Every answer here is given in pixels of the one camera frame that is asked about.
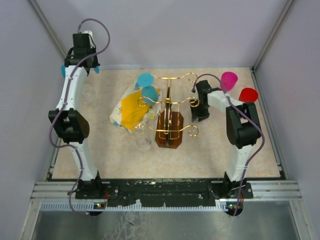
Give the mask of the red wine glass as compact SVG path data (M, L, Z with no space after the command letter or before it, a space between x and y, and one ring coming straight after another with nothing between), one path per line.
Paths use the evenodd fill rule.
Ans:
M259 98L258 92L254 88L244 88L238 97L238 100L244 103L254 103Z

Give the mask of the clear wine glass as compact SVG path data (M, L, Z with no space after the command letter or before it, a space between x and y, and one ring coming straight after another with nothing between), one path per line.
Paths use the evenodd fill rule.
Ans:
M144 123L139 123L134 128L135 144L141 151L147 151L151 145L151 137L149 135L149 128Z

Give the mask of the blue front wine glass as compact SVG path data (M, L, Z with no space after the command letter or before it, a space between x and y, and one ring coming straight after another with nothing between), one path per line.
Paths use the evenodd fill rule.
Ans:
M61 69L61 74L62 74L63 78L65 78L66 77L66 67L64 65L62 65L60 69ZM95 67L94 71L95 71L96 74L99 74L100 73L100 67L99 66Z

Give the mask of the magenta wine glass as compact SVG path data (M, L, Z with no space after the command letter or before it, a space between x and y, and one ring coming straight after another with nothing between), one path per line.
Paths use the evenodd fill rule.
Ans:
M231 71L224 72L221 75L220 88L224 93L230 92L236 85L238 81L238 76Z

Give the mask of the blue wine glass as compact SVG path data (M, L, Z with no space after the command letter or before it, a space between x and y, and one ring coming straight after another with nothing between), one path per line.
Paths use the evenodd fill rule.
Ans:
M66 77L66 67L64 65L62 65L60 69L61 69L61 74L62 74L63 78L65 78ZM94 71L95 71L96 74L99 74L100 73L100 67L99 66L95 67Z
M154 77L151 73L142 73L137 77L137 86L142 87L142 101L147 105L153 105L158 101L157 89L153 86Z

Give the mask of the yellow white patterned cloth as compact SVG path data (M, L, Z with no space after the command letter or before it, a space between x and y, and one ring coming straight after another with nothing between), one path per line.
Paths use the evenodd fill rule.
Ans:
M133 83L124 92L109 116L114 126L131 133L137 124L157 118L161 106L159 104L142 106L142 99L139 100L142 97L142 89L137 83Z

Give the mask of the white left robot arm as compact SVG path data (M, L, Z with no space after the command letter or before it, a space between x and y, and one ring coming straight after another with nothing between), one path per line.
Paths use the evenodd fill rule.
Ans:
M97 199L104 186L88 144L89 122L79 112L80 96L90 70L99 66L93 33L89 30L73 34L73 47L68 51L62 66L64 85L55 110L48 112L51 131L71 149L79 170L76 182L77 199Z

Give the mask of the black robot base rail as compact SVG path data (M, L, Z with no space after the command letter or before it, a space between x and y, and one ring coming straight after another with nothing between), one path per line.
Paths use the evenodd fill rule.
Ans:
M243 202L254 197L251 184L223 178L151 178L80 180L73 189L77 200L101 200L95 208L130 207L214 207L217 200L227 201L232 215L242 212Z

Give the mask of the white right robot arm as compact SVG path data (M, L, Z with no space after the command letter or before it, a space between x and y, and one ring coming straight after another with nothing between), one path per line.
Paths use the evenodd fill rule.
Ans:
M227 197L235 198L245 184L247 161L253 146L262 136L256 105L236 100L221 88L212 88L207 80L194 84L191 91L198 95L197 100L190 101L192 122L208 119L210 107L225 114L226 135L233 151L230 166L225 172L223 192Z

